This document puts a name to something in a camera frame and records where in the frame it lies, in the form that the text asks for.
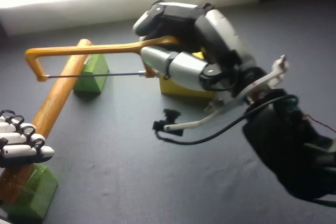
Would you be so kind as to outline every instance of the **table surface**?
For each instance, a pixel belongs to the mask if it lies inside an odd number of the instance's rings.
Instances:
[[[266,71],[286,54],[290,69],[281,87],[299,96],[300,107],[336,126],[336,0],[280,0],[222,10]],[[32,47],[136,41],[133,22],[100,24],[23,35],[0,44],[1,109],[33,119],[54,81],[39,83],[24,61]],[[111,72],[142,69],[139,56],[106,55]],[[57,74],[66,57],[43,59]],[[198,146],[158,141],[151,126],[164,108],[180,122],[205,116],[203,107],[160,94],[158,79],[108,78],[103,93],[73,93],[47,145],[46,164],[59,178],[44,223],[335,223],[336,211],[286,193],[258,159],[242,125]],[[208,136],[244,111],[236,108],[211,125],[187,131],[185,140]],[[316,126],[319,132],[332,132]]]

